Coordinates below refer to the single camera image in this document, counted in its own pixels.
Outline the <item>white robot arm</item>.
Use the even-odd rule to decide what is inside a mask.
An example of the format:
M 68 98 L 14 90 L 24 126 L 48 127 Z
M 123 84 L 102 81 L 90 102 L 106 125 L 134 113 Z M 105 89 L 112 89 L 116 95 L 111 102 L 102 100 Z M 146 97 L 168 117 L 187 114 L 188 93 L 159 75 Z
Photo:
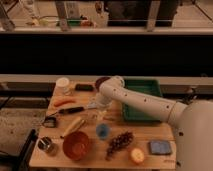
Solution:
M 95 82 L 98 106 L 117 100 L 176 129 L 176 171 L 213 171 L 213 102 L 182 102 L 125 88 L 121 76 L 100 77 Z

